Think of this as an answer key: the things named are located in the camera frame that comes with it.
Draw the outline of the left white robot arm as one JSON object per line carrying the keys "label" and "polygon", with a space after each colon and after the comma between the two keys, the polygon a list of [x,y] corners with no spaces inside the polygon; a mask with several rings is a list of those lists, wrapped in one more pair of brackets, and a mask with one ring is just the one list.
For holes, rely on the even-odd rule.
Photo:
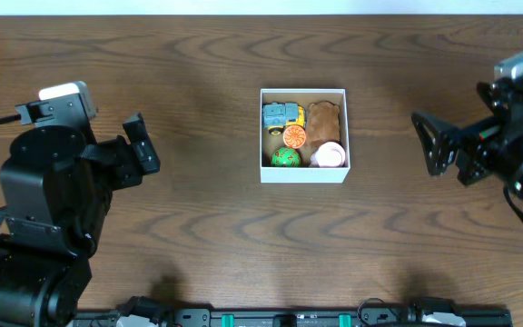
{"label": "left white robot arm", "polygon": [[157,173],[143,117],[97,143],[90,126],[17,136],[0,171],[0,326],[65,326],[92,278],[113,192]]}

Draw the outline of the orange mesh ball toy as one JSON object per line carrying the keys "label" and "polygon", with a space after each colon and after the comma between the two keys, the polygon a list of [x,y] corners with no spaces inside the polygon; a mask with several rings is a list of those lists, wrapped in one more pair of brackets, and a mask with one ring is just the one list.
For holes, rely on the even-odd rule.
{"label": "orange mesh ball toy", "polygon": [[283,131],[282,139],[287,147],[299,149],[306,143],[307,135],[303,127],[291,125]]}

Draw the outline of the white cardboard box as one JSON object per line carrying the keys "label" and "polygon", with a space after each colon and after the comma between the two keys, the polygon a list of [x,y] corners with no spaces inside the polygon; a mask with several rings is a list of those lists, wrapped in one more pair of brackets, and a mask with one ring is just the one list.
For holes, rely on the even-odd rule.
{"label": "white cardboard box", "polygon": [[262,106],[273,102],[292,102],[307,109],[310,104],[329,101],[340,107],[340,143],[345,156],[342,167],[319,168],[309,167],[313,151],[307,154],[301,152],[302,167],[271,166],[272,152],[283,146],[278,136],[270,136],[259,124],[260,177],[262,183],[343,183],[350,171],[350,145],[348,132],[347,97],[344,89],[309,89],[309,88],[262,88],[260,90],[259,116],[262,116]]}

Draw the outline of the yellow grey toy truck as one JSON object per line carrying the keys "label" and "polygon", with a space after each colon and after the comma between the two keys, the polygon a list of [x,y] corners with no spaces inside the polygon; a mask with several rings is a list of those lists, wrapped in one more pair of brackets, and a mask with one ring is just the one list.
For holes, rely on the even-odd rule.
{"label": "yellow grey toy truck", "polygon": [[261,122],[270,135],[280,135],[292,125],[305,128],[306,112],[296,103],[264,104],[261,109]]}

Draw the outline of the green number ball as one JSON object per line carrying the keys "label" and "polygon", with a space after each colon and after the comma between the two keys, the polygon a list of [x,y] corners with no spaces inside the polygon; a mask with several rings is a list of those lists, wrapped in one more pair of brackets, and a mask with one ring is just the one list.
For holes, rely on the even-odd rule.
{"label": "green number ball", "polygon": [[281,147],[271,156],[271,166],[273,167],[300,167],[301,156],[298,151],[291,147]]}

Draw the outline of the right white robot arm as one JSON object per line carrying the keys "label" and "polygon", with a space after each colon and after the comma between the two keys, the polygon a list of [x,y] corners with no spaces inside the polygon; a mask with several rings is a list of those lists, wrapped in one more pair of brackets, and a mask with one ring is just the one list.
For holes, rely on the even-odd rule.
{"label": "right white robot arm", "polygon": [[455,164],[465,186],[498,177],[508,205],[523,224],[523,134],[506,137],[503,121],[495,116],[462,129],[421,111],[414,112],[411,121],[430,175],[442,175]]}

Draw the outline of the brown plush bear toy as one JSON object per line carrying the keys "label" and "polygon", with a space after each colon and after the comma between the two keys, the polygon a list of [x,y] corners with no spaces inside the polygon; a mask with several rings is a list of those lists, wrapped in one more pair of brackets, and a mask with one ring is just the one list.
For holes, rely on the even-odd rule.
{"label": "brown plush bear toy", "polygon": [[306,125],[306,143],[318,148],[327,142],[340,141],[340,107],[328,101],[313,103],[309,107]]}

